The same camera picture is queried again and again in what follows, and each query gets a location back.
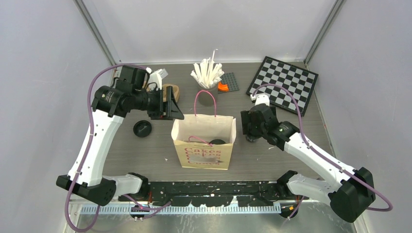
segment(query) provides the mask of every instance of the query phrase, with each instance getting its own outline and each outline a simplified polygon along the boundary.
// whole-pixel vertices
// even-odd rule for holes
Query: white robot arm
[[[367,169],[356,170],[344,164],[306,138],[312,148],[342,167],[338,170],[306,145],[297,127],[287,121],[278,122],[268,96],[256,95],[252,101],[256,101],[255,106],[241,112],[242,130],[247,140],[254,142],[263,137],[269,144],[303,161],[324,179],[315,180],[288,171],[277,180],[285,186],[286,192],[321,201],[348,222],[353,222],[375,200],[374,193],[343,173],[346,170],[373,187],[372,174]]]
[[[123,123],[126,114],[132,109],[147,111],[151,119],[183,119],[182,112],[174,100],[172,87],[166,90],[166,102],[163,102],[162,79],[167,75],[165,70],[157,70],[150,74],[147,83],[156,86],[143,87],[146,71],[136,67],[123,66],[116,87],[102,86],[96,93],[92,103],[94,119],[94,135],[85,163],[80,172],[73,193],[98,205],[107,205],[114,196],[138,194],[145,196],[147,178],[135,173],[124,176],[103,176],[103,166],[114,135]],[[67,175],[57,178],[56,184],[69,189],[80,161],[83,158],[90,137],[87,131],[82,148]]]

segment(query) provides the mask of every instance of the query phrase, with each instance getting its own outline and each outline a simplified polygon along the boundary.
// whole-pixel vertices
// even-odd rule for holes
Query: black base
[[[131,193],[131,194],[129,194],[129,196],[131,198],[137,200],[137,201],[147,200],[149,198],[149,193],[150,193],[149,180],[146,177],[144,177],[142,175],[139,175],[137,173],[129,172],[129,174],[137,176],[142,180],[142,184],[140,186],[139,192],[138,193]],[[129,201],[128,198],[125,198],[123,196],[120,196],[119,200],[120,201]]]
[[[223,182],[151,182],[148,197],[153,205],[162,206],[171,202],[171,206],[193,206],[202,204],[207,207],[228,206],[237,196],[239,207],[272,206],[273,201],[294,200],[295,195],[280,196],[278,184],[269,181],[223,181]],[[129,201],[119,197],[119,201]]]
[[[71,185],[70,176],[58,176],[56,185],[65,190],[69,190]],[[73,194],[101,206],[107,205],[114,197],[116,192],[116,182],[102,178],[100,184],[88,187],[86,183],[80,185],[76,183],[73,188]]]
[[[138,121],[133,127],[133,133],[138,137],[147,137],[152,132],[152,124],[146,120]]]
[[[357,178],[374,187],[372,173],[362,167],[354,174]],[[343,220],[354,222],[375,201],[375,194],[350,178],[341,181],[337,192],[329,193],[330,207]]]

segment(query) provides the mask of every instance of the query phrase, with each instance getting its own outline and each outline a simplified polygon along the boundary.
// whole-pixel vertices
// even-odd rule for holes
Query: black round cap
[[[138,137],[147,137],[152,132],[152,124],[146,120],[141,120],[133,127],[133,132]]]
[[[214,145],[223,145],[226,144],[223,140],[221,139],[213,139],[209,142],[210,144],[214,144]]]

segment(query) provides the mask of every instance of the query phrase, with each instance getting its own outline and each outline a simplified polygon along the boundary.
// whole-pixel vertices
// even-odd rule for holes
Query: checkered board
[[[265,57],[246,94],[252,94],[257,87],[267,83],[282,86],[296,99],[300,113],[304,116],[317,78],[318,75],[313,72],[270,57]],[[280,88],[266,86],[257,91],[257,94],[260,93],[268,94],[271,104],[297,114],[291,97],[288,96],[285,91],[280,90]]]

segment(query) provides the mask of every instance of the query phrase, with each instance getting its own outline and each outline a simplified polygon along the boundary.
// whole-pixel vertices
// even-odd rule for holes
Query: gray tabletop
[[[237,121],[237,138],[233,147],[229,170],[182,168],[171,138],[172,121],[149,120],[146,112],[132,111],[120,126],[106,159],[104,175],[124,175],[135,172],[150,181],[228,181],[228,180],[276,180],[288,170],[317,178],[307,165],[292,155],[272,148],[264,139],[256,143],[247,142],[242,135],[240,112],[253,104],[245,94],[259,63],[223,64],[223,71],[234,72],[240,91],[219,94],[219,115],[234,116]],[[169,75],[163,84],[176,84],[180,88],[178,106],[184,114],[193,114],[196,81],[190,76],[193,65],[155,65],[152,69],[165,68]],[[197,105],[197,112],[213,114],[213,107]],[[296,114],[277,109],[279,121],[289,121],[298,126]],[[149,120],[153,131],[146,138],[138,138],[133,126],[139,120]],[[303,117],[305,134],[314,143],[331,153],[329,141],[319,113],[315,96],[309,102]]]

